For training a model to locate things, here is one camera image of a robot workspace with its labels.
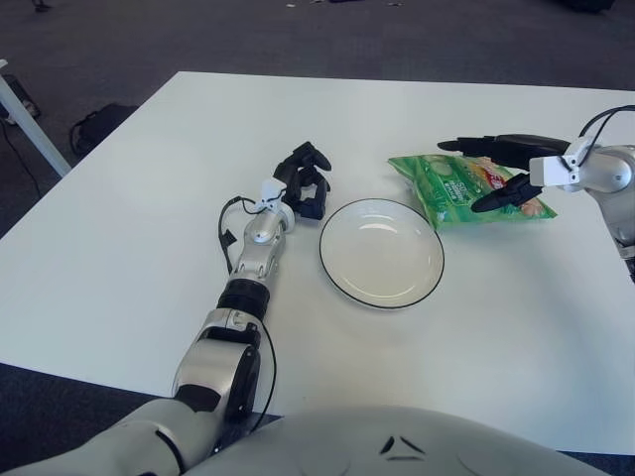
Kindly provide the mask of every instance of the chip bag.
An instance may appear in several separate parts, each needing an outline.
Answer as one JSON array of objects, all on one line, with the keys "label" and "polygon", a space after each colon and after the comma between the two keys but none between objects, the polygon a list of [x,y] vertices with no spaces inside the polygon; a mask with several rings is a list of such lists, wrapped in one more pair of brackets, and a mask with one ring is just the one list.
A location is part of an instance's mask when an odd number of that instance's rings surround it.
[{"label": "chip bag", "polygon": [[454,223],[490,223],[553,218],[557,214],[532,198],[520,206],[475,213],[471,204],[501,188],[512,174],[490,159],[459,156],[414,156],[389,159],[399,174],[412,182],[417,199],[435,229]]}]

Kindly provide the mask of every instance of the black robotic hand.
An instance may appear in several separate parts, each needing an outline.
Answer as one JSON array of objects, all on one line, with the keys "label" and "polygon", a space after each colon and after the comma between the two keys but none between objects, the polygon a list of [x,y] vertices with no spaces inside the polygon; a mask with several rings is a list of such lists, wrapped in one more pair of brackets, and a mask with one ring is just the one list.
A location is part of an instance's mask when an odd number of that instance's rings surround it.
[{"label": "black robotic hand", "polygon": [[[330,162],[311,142],[304,142],[278,164],[274,178],[287,184],[282,200],[294,211],[305,218],[322,220],[330,185],[318,169],[330,171]],[[302,200],[302,188],[310,185],[316,186],[315,196]]]},{"label": "black robotic hand", "polygon": [[[439,142],[444,151],[460,151],[468,157],[489,157],[503,167],[529,170],[534,157],[561,156],[570,143],[550,137],[508,134],[503,136],[459,137],[455,141]],[[475,212],[495,210],[512,204],[519,206],[540,194],[543,189],[529,182],[529,175],[517,174],[497,190],[472,203]]]}]

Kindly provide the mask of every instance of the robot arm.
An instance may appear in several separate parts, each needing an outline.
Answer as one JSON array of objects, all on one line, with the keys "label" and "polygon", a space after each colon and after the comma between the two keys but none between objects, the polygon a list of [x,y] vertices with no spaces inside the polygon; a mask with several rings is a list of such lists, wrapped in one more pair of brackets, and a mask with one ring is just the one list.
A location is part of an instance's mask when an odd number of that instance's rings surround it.
[{"label": "robot arm", "polygon": [[[328,160],[310,143],[301,147],[319,156],[323,169],[330,169]],[[296,164],[296,173],[298,167],[310,167],[310,161]],[[255,217],[245,228],[243,251],[216,309],[179,366],[174,396],[149,402],[76,450],[9,471],[7,476],[178,476],[217,448],[225,423],[251,415],[271,282],[285,233],[295,223],[294,210],[284,201],[285,191],[302,187],[291,182],[298,175],[288,165],[288,182],[277,178],[263,182],[262,198],[252,212]],[[294,190],[300,196],[300,189]],[[317,209],[323,209],[325,195],[314,200]]]},{"label": "robot arm", "polygon": [[458,138],[441,142],[439,147],[461,151],[469,157],[487,156],[496,164],[529,172],[510,178],[502,188],[476,200],[472,204],[476,212],[520,205],[540,194],[544,186],[559,186],[569,192],[586,190],[597,201],[608,232],[635,282],[635,146],[600,147],[596,138],[597,135],[582,136],[568,143],[547,137],[507,135]]}]

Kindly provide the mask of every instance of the silver metal arm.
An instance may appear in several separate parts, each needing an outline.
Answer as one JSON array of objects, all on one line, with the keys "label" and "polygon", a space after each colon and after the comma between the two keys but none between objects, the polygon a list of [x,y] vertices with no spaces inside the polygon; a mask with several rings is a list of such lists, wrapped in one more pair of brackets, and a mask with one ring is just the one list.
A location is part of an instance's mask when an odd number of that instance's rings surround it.
[{"label": "silver metal arm", "polygon": [[6,473],[178,476],[207,458],[227,421],[251,415],[260,369],[261,319],[293,211],[263,198],[218,308],[186,353],[171,399],[154,400],[80,448]]},{"label": "silver metal arm", "polygon": [[531,183],[571,192],[586,190],[597,201],[635,282],[635,146],[596,147],[585,158],[591,140],[579,138],[563,156],[532,159]]}]

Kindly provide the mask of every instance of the white table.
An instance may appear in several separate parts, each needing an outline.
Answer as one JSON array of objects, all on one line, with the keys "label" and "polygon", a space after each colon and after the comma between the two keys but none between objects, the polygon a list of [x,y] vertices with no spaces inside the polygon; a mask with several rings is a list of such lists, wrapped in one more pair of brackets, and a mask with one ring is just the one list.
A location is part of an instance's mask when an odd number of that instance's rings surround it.
[{"label": "white table", "polygon": [[[225,284],[220,207],[256,197],[303,141],[333,163],[330,214],[369,196],[413,203],[389,157],[457,135],[569,139],[633,102],[620,91],[178,73],[0,242],[0,361],[168,395]],[[616,116],[603,138],[633,142],[634,125]],[[635,289],[592,199],[543,197],[557,219],[442,232],[441,284],[398,311],[339,294],[320,268],[321,225],[300,223],[267,314],[280,362],[270,412],[413,406],[557,449],[635,452]],[[245,220],[227,221],[239,236]],[[271,376],[262,348],[256,409]]]}]

